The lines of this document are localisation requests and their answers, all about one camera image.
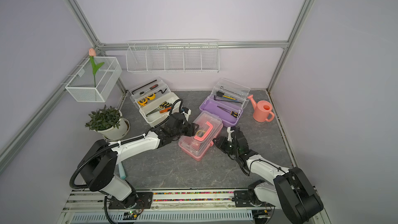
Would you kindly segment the pink toolbox with clear lid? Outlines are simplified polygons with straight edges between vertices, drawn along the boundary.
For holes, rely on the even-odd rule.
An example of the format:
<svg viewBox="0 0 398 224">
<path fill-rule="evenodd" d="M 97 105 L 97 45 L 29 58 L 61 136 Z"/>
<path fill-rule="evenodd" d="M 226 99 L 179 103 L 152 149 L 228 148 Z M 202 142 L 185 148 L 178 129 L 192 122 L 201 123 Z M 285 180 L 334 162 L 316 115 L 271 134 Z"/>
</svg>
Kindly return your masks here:
<svg viewBox="0 0 398 224">
<path fill-rule="evenodd" d="M 213 145 L 213 139 L 221 132 L 223 123 L 219 117 L 207 111 L 200 113 L 193 123 L 199 125 L 194 136 L 182 136 L 178 145 L 183 152 L 194 160 L 201 161 L 208 149 Z"/>
</svg>

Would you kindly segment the purple toolbox with clear lid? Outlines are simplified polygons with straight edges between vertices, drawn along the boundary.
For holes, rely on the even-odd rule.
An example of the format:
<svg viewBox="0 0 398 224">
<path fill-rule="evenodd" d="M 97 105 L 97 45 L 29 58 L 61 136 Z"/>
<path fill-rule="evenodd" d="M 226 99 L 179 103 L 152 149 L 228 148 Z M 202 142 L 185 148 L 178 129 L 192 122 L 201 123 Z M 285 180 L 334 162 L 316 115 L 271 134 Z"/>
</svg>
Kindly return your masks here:
<svg viewBox="0 0 398 224">
<path fill-rule="evenodd" d="M 237 101 L 242 102 L 242 104 L 230 103 L 230 102 L 221 102 L 215 101 L 214 96 L 216 96 L 216 92 L 223 92 L 225 95 L 233 97 L 237 99 Z M 219 79 L 217 84 L 213 87 L 211 94 L 206 98 L 206 100 L 201 104 L 200 110 L 207 111 L 217 117 L 219 117 L 223 125 L 225 127 L 232 127 L 237 125 L 240 117 L 242 116 L 245 107 L 248 104 L 248 96 L 249 96 L 250 88 L 227 80 L 225 78 Z M 236 119 L 232 117 L 230 114 L 222 111 L 217 106 L 221 106 L 232 111 L 238 112 L 239 117 Z"/>
</svg>

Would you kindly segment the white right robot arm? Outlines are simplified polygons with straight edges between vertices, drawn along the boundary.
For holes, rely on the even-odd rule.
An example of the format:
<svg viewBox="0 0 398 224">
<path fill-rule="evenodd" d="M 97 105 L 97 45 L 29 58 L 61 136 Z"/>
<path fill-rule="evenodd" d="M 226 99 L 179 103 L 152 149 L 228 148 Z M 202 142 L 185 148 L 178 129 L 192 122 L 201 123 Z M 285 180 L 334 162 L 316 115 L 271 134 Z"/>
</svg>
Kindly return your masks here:
<svg viewBox="0 0 398 224">
<path fill-rule="evenodd" d="M 232 200 L 237 207 L 272 205 L 282 209 L 293 224 L 303 224 L 323 211 L 323 202 L 303 170 L 282 167 L 263 158 L 249 148 L 239 127 L 229 127 L 227 133 L 228 136 L 214 138 L 213 144 L 237 162 L 246 176 L 261 177 L 247 190 L 234 193 Z"/>
</svg>

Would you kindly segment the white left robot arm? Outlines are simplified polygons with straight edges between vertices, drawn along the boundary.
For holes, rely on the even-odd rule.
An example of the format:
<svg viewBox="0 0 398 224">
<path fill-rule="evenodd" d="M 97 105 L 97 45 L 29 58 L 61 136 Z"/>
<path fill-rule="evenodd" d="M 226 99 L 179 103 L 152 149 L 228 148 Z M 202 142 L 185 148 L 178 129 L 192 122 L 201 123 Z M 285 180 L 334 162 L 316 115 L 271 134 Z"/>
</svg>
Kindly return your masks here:
<svg viewBox="0 0 398 224">
<path fill-rule="evenodd" d="M 139 196 L 130 183 L 115 173 L 118 164 L 142 152 L 166 146 L 182 136 L 193 137 L 198 130 L 199 125 L 190 123 L 186 114 L 173 113 L 140 136 L 113 143 L 98 140 L 72 174 L 69 186 L 74 190 L 98 191 L 119 201 L 125 208 L 134 207 Z"/>
</svg>

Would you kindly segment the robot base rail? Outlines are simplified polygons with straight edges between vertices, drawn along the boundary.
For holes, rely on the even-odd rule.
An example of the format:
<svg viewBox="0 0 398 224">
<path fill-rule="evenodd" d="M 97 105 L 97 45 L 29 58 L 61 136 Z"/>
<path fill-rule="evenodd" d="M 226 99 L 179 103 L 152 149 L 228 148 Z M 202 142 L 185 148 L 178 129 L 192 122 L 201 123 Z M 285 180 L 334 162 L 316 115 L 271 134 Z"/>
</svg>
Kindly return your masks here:
<svg viewBox="0 0 398 224">
<path fill-rule="evenodd" d="M 141 202 L 122 208 L 88 190 L 72 191 L 59 224 L 288 224 L 282 209 L 269 203 L 238 205 L 243 188 L 140 190 Z"/>
</svg>

